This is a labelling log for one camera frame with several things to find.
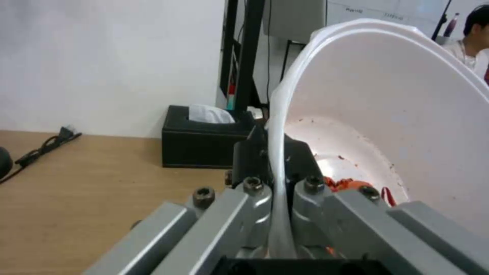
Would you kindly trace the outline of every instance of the tissue box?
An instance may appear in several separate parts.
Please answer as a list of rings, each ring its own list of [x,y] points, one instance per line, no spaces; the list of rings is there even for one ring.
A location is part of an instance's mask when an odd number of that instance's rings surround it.
[[[188,107],[170,105],[161,130],[164,167],[229,169],[233,148],[255,126],[250,112],[228,111],[236,121],[213,124],[188,120]]]

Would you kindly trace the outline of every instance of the black hair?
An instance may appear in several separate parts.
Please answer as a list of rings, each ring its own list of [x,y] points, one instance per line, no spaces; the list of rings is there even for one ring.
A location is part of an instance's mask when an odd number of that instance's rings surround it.
[[[476,7],[467,17],[464,35],[467,36],[475,24],[485,27],[489,24],[489,4]]]

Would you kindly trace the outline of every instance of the power cord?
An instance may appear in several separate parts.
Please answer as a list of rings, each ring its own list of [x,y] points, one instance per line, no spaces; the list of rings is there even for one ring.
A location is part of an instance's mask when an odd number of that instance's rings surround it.
[[[241,33],[243,31],[243,28],[245,27],[245,17],[246,17],[246,8],[248,7],[248,4],[246,3],[246,0],[244,0],[244,16],[243,16],[243,24],[241,24],[240,31],[238,32],[238,42],[240,41]]]
[[[269,1],[269,9],[268,9],[268,36],[267,36],[267,43],[268,43],[268,56],[267,56],[267,74],[268,74],[268,79],[267,79],[267,105],[268,109],[270,109],[270,94],[268,93],[268,90],[270,88],[270,25],[272,22],[272,0]]]
[[[19,174],[22,170],[26,169],[29,165],[38,160],[42,155],[53,151],[54,149],[78,138],[81,135],[82,133],[75,133],[74,128],[70,126],[61,127],[60,132],[57,136],[52,136],[48,138],[39,149],[32,150],[29,153],[23,155],[20,159],[16,160],[15,164],[18,164],[20,168],[10,175],[6,176],[5,178],[1,179],[0,184]]]

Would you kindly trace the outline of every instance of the white shirt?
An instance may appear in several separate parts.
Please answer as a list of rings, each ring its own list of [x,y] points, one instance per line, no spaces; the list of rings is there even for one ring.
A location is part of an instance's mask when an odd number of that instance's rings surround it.
[[[468,56],[465,54],[465,47],[461,41],[444,45],[443,48],[453,54],[460,62],[464,63],[478,77],[484,79],[489,66],[489,58],[484,51],[480,51],[476,57]]]

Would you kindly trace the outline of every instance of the whiteboard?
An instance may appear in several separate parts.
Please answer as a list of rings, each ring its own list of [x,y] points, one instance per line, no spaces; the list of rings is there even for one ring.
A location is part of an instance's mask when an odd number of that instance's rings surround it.
[[[373,18],[418,28],[431,37],[449,0],[329,0],[326,25]]]

